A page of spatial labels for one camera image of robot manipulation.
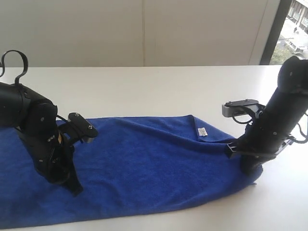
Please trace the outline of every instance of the white label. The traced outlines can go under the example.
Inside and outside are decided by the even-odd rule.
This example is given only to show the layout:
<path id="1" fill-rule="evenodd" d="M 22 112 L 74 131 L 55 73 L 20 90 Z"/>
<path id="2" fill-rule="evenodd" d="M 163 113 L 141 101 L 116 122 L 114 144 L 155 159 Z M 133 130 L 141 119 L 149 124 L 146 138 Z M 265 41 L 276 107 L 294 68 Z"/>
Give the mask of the white label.
<path id="1" fill-rule="evenodd" d="M 205 128 L 198 128 L 199 136 L 207 136 Z"/>

